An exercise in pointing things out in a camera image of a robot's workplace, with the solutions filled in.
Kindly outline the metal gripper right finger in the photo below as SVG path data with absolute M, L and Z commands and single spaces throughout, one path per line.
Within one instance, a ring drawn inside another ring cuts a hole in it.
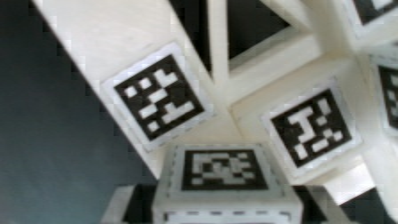
M 293 190 L 304 204 L 300 224 L 355 224 L 323 186 L 297 185 Z

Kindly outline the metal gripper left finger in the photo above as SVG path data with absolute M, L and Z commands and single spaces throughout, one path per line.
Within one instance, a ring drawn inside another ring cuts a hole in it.
M 153 224 L 154 190 L 146 184 L 115 188 L 99 224 Z

